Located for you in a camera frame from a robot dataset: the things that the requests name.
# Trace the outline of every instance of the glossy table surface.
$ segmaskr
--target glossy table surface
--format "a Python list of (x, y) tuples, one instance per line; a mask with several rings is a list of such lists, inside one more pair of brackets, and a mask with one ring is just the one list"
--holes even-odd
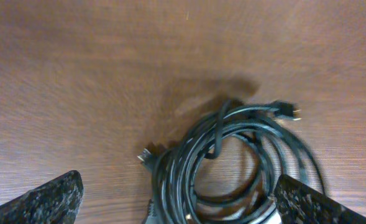
[[(366, 216), (366, 1), (0, 1), (0, 205), (76, 169), (77, 223), (140, 223), (136, 155), (227, 97), (297, 103), (283, 125)], [(244, 184), (246, 152), (224, 141), (197, 190)]]

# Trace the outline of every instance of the power cord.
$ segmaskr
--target power cord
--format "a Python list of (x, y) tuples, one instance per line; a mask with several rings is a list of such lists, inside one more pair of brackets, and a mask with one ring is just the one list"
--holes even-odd
[[(153, 199), (149, 203), (149, 215), (143, 223), (263, 223), (275, 212), (272, 192), (276, 177), (272, 160), (263, 148), (262, 139), (267, 138), (276, 150), (281, 173), (287, 174), (286, 158), (280, 142), (284, 142), (292, 151), (299, 167), (300, 181), (308, 184), (307, 169), (302, 156), (310, 159), (322, 192), (326, 189), (321, 172), (311, 155), (309, 147), (289, 130), (276, 123), (275, 118), (299, 119), (298, 110), (292, 103), (275, 101), (265, 105), (242, 105), (231, 108), (231, 100), (222, 108), (200, 119), (190, 129), (179, 145), (163, 152), (159, 157), (147, 149), (139, 155), (142, 164), (152, 173)], [(260, 165), (255, 177), (238, 195), (223, 201), (211, 201), (202, 197), (194, 190), (194, 180), (203, 159), (216, 159), (222, 149), (222, 140), (235, 137), (248, 145), (259, 157)], [(230, 207), (246, 198), (262, 182), (266, 197), (260, 198), (257, 207), (250, 214), (243, 214), (233, 220), (199, 219), (196, 204), (210, 207)]]

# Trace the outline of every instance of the cable connector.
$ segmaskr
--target cable connector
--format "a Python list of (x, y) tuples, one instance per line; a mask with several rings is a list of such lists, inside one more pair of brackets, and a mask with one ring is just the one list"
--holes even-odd
[(271, 105), (276, 109), (274, 115), (276, 118), (300, 120), (300, 110), (293, 103), (285, 101), (274, 101)]
[(152, 199), (148, 202), (147, 217), (144, 218), (142, 224), (158, 224), (157, 212), (155, 211), (155, 204)]
[(158, 159), (158, 157), (152, 154), (148, 149), (144, 149), (144, 151), (137, 156), (141, 160), (141, 164), (150, 172), (152, 172), (153, 167)]

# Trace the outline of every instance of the black wire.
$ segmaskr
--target black wire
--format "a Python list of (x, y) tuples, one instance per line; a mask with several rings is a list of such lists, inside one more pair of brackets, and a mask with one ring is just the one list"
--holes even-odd
[[(152, 172), (153, 200), (162, 223), (188, 223), (188, 214), (195, 223), (262, 223), (271, 217), (276, 212), (276, 207), (268, 196), (273, 192), (277, 177), (272, 160), (262, 146), (262, 138), (267, 138), (275, 148), (282, 174), (288, 173), (288, 167), (279, 139), (291, 149), (298, 163), (300, 181), (304, 184), (308, 184), (308, 178), (301, 156), (306, 154), (317, 172), (323, 193), (326, 193), (321, 172), (308, 146), (266, 116), (267, 113), (278, 110), (275, 105), (245, 105), (229, 109), (230, 103), (231, 101), (228, 101), (219, 111), (200, 119), (187, 132), (178, 147), (165, 151), (155, 163)], [(260, 164), (255, 177), (241, 193), (214, 202), (194, 191), (195, 177), (202, 160), (216, 159), (221, 153), (222, 140), (231, 136), (240, 139), (254, 150)], [(211, 207), (230, 207), (245, 199), (261, 180), (266, 197), (261, 199), (260, 205), (249, 215), (228, 221), (198, 218), (195, 210), (197, 202)]]

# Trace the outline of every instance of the black cable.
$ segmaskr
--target black cable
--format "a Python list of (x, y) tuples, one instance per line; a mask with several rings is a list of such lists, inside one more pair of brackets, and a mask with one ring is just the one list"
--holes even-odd
[[(302, 154), (307, 155), (316, 170), (322, 191), (326, 193), (321, 172), (308, 146), (267, 116), (273, 113), (276, 117), (293, 119), (295, 118), (293, 104), (276, 101), (267, 105), (245, 105), (231, 109), (230, 102), (225, 103), (219, 111), (200, 119), (188, 131), (179, 146), (165, 151), (158, 159), (154, 159), (153, 202), (162, 223), (188, 223), (187, 215), (190, 215), (195, 223), (227, 224), (262, 223), (271, 217), (276, 212), (276, 208), (268, 196), (273, 192), (277, 177), (272, 160), (263, 148), (262, 138), (267, 138), (276, 149), (282, 174), (288, 173), (288, 167), (279, 140), (291, 149), (298, 163), (300, 181), (304, 184), (308, 184), (308, 177)], [(222, 150), (222, 140), (230, 136), (240, 139), (254, 150), (260, 164), (255, 177), (241, 193), (220, 202), (210, 201), (195, 192), (194, 180), (202, 160), (216, 159)], [(260, 181), (263, 183), (266, 197), (261, 198), (259, 206), (249, 215), (244, 214), (235, 220), (228, 221), (198, 218), (196, 203), (211, 207), (230, 207), (253, 192)]]

